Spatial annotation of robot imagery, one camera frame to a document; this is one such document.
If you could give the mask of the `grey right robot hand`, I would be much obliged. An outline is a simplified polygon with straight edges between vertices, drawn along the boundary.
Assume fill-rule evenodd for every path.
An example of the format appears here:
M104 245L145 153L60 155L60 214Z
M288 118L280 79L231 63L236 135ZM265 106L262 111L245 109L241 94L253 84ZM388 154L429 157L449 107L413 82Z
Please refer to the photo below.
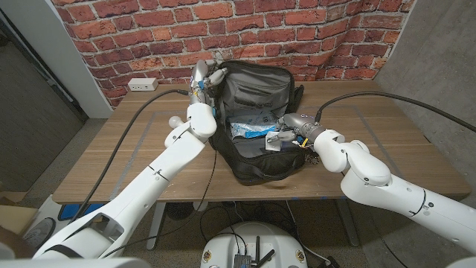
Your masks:
M267 143L275 141L294 141L298 136L308 139L311 144L318 136L318 122L312 116L297 113L285 114L277 120L277 134L266 138Z

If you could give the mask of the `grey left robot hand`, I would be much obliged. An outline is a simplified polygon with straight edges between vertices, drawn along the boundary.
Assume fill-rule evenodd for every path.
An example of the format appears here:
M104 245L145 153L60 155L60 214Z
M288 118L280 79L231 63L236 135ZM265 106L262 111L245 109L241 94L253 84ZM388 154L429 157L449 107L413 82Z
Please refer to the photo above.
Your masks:
M190 79L190 90L196 96L206 93L212 86L218 86L228 73L227 68L218 68L216 60L199 60L195 64Z

